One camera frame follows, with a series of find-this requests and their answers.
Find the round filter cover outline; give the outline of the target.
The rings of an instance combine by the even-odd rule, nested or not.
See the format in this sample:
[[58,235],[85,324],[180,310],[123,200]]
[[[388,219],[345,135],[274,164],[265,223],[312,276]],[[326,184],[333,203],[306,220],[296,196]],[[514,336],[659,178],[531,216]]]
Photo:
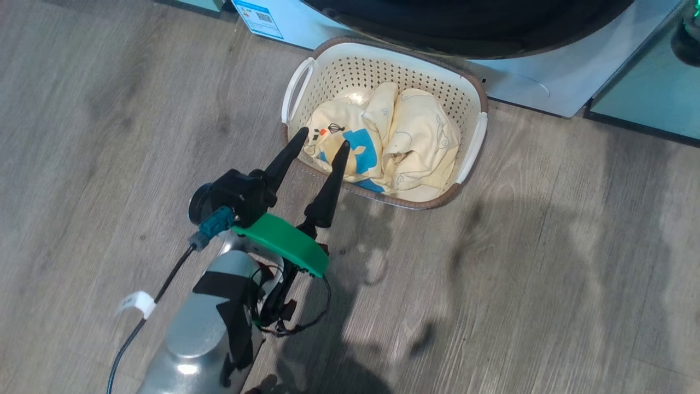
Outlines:
[[549,90],[537,80],[509,72],[489,69],[482,83],[490,97],[509,102],[547,100]]

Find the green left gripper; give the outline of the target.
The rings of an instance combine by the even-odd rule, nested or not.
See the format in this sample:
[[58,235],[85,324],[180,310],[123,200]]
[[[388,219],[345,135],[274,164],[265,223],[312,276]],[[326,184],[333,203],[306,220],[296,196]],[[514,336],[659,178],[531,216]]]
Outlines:
[[[250,176],[261,179],[267,190],[277,194],[307,137],[308,128],[300,128],[265,170],[253,170]],[[297,324],[292,328],[285,326],[285,322],[291,319],[296,308],[296,301],[288,301],[287,296],[297,274],[306,273],[316,279],[322,279],[326,290],[330,290],[325,276],[329,264],[327,247],[318,244],[315,239],[318,228],[332,226],[349,152],[350,143],[342,142],[332,161],[330,175],[315,199],[305,208],[305,220],[302,224],[295,227],[280,217],[265,213],[250,227],[232,228],[235,234],[248,240],[250,246],[270,252],[281,260],[270,277],[265,277],[263,268],[253,274],[253,278],[259,279],[260,283],[254,291],[258,298],[250,307],[253,322],[263,332],[303,332],[322,321],[330,309],[330,300],[327,299],[323,311],[312,321]]]

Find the blue white energy label sticker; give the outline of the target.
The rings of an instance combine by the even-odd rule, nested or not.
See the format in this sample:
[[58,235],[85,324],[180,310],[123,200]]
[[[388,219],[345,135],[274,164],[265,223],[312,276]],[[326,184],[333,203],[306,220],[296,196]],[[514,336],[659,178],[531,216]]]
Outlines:
[[263,37],[283,40],[282,33],[267,8],[247,0],[232,0],[232,3],[251,32]]

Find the white washing machine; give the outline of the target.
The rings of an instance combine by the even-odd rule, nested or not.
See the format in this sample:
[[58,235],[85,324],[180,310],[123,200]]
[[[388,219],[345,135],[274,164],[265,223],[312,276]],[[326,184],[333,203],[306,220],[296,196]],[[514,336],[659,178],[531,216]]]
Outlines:
[[406,48],[410,52],[442,60],[455,67],[469,69],[481,80],[489,69],[526,76],[542,83],[549,90],[550,97],[547,100],[516,102],[493,99],[560,117],[572,117],[647,42],[662,21],[672,14],[680,0],[633,0],[632,5],[610,24],[566,47],[528,56],[490,60],[424,53],[381,42],[330,20],[305,5],[302,0],[247,2],[256,3],[270,11],[283,36],[279,42],[314,50],[331,38],[360,38]]

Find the plain pale yellow garment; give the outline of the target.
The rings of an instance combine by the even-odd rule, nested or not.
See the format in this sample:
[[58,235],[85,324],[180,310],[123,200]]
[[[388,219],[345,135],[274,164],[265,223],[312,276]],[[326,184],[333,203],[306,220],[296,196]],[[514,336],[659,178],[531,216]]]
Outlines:
[[380,174],[355,186],[409,202],[437,199],[448,188],[460,143],[459,129],[436,97],[418,88],[381,83],[363,114],[377,131]]

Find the cream perforated laundry basket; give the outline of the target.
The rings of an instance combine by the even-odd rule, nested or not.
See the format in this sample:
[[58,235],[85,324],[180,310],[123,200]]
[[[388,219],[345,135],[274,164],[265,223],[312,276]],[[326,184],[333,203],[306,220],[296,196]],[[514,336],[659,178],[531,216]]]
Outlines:
[[349,182],[344,182],[343,188],[366,199],[411,210],[449,204],[462,192],[487,134],[487,92],[482,80],[469,69],[394,45],[360,38],[331,38],[305,59],[290,78],[282,101],[283,142],[291,140],[322,102],[350,88],[375,88],[383,82],[397,83],[400,89],[425,90],[444,107],[460,132],[452,174],[438,195],[426,202],[378,194]]

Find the pale teal cabinet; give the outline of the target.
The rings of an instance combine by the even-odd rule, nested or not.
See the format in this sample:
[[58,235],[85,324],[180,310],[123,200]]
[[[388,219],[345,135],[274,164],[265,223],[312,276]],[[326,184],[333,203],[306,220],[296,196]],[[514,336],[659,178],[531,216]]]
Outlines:
[[680,0],[584,117],[700,148],[700,0]]

